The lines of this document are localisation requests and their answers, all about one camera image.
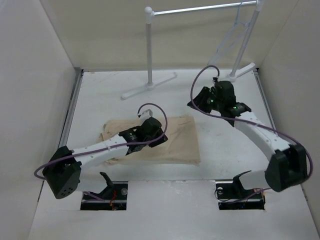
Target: white pipe connector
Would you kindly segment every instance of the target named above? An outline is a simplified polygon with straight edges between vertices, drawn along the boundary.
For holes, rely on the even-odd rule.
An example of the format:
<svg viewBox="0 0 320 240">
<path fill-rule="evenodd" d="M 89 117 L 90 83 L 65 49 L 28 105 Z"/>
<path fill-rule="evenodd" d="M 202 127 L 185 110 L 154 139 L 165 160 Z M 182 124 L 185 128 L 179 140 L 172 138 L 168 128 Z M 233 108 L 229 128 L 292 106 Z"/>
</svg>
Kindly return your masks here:
<svg viewBox="0 0 320 240">
<path fill-rule="evenodd" d="M 266 0 L 257 0 L 255 10 L 261 12 L 262 7 L 264 6 Z"/>
<path fill-rule="evenodd" d="M 146 24 L 152 24 L 152 20 L 155 17 L 155 12 L 152 10 L 151 7 L 147 6 L 144 9 L 145 15 L 146 15 Z"/>
</svg>

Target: robotic arm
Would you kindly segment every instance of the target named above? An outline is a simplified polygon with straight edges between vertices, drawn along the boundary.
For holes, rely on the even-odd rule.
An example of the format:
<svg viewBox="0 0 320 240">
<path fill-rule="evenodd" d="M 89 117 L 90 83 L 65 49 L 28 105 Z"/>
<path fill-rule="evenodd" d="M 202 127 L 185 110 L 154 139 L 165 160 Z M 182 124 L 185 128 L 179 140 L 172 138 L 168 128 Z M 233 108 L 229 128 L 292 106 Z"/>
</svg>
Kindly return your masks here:
<svg viewBox="0 0 320 240">
<path fill-rule="evenodd" d="M 42 174 L 48 182 L 55 198 L 63 199 L 72 194 L 81 182 L 81 171 L 96 166 L 108 159 L 123 157 L 142 150 L 146 145 L 153 148 L 168 140 L 162 131 L 161 123 L 152 117 L 152 111 L 146 110 L 139 116 L 140 126 L 120 132 L 114 137 L 97 144 L 69 150 L 67 146 L 60 147 L 50 159 Z M 52 161 L 66 160 L 50 164 Z M 107 187 L 94 195 L 105 199 L 113 190 L 113 183 L 104 172 L 100 173 Z"/>
<path fill-rule="evenodd" d="M 281 192 L 303 183 L 308 177 L 305 148 L 300 144 L 292 145 L 274 132 L 258 127 L 263 124 L 246 104 L 236 101 L 232 83 L 214 80 L 213 87 L 203 87 L 187 105 L 207 114 L 212 110 L 220 112 L 231 126 L 255 143 L 269 161 L 265 170 L 248 171 L 233 178 L 234 199 L 240 199 L 246 190 L 271 188 Z"/>
</svg>

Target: tan fabric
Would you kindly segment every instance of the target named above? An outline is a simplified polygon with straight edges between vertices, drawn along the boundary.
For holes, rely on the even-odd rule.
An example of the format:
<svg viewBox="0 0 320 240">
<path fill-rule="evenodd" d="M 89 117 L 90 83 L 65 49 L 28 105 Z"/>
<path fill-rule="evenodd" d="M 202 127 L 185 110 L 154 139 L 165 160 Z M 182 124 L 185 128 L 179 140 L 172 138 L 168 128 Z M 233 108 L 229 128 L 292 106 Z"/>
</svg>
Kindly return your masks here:
<svg viewBox="0 0 320 240">
<path fill-rule="evenodd" d="M 162 126 L 165 120 L 159 120 Z M 105 141 L 119 132 L 140 125 L 135 120 L 110 120 L 104 125 L 104 132 L 100 134 L 99 142 Z M 193 164 L 200 163 L 199 144 L 195 120 L 192 116 L 184 115 L 168 118 L 166 132 L 168 141 L 156 147 L 145 146 L 141 151 L 134 152 L 121 158 L 106 161 L 108 165 L 136 164 L 148 162 L 151 164 Z"/>
</svg>

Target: white wall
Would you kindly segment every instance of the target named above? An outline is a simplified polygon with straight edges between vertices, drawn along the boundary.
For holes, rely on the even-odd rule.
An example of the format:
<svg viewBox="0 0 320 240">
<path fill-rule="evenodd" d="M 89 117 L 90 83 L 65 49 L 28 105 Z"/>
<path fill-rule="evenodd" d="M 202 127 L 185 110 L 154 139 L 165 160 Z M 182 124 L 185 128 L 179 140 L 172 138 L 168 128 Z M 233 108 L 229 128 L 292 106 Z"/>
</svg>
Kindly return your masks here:
<svg viewBox="0 0 320 240">
<path fill-rule="evenodd" d="M 310 151 L 312 178 L 303 184 L 320 231 L 320 1 L 299 0 L 259 70 L 279 130 Z"/>
<path fill-rule="evenodd" d="M 267 0 L 242 65 L 258 66 L 298 0 Z M 72 63 L 90 69 L 146 68 L 144 8 L 155 11 L 240 2 L 240 0 L 41 0 Z M 254 7 L 241 10 L 251 19 Z M 237 10 L 158 16 L 153 24 L 155 68 L 202 68 L 233 26 Z M 237 50 L 219 62 L 230 67 Z"/>
<path fill-rule="evenodd" d="M 39 0 L 0 0 L 0 239 L 28 238 L 75 71 Z"/>
</svg>

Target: table surface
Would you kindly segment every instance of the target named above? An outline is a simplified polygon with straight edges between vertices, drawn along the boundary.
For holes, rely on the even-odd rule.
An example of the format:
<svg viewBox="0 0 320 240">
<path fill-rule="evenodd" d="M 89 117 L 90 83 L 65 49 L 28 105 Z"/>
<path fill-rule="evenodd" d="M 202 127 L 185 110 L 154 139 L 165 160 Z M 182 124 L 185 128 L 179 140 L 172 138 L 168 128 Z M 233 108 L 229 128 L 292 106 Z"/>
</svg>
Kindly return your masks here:
<svg viewBox="0 0 320 240">
<path fill-rule="evenodd" d="M 161 78 L 173 70 L 153 71 Z M 201 163 L 114 165 L 92 167 L 86 174 L 108 173 L 113 181 L 129 181 L 126 211 L 79 211 L 81 192 L 54 198 L 44 183 L 29 240 L 64 239 L 319 239 L 300 186 L 281 193 L 266 192 L 265 210 L 219 211 L 214 179 L 230 179 L 247 170 L 265 169 L 261 151 L 226 121 L 210 118 L 187 107 L 190 87 L 199 69 L 175 70 L 178 78 L 133 98 L 121 93 L 146 82 L 145 71 L 86 72 L 70 129 L 67 146 L 85 147 L 97 142 L 111 119 L 132 119 L 140 105 L 163 107 L 169 117 L 194 116 Z M 221 76 L 229 71 L 222 70 Z M 195 87 L 212 85 L 208 69 Z M 251 71 L 233 83 L 237 101 L 246 103 L 270 126 L 264 100 Z M 155 117 L 161 113 L 153 111 Z"/>
</svg>

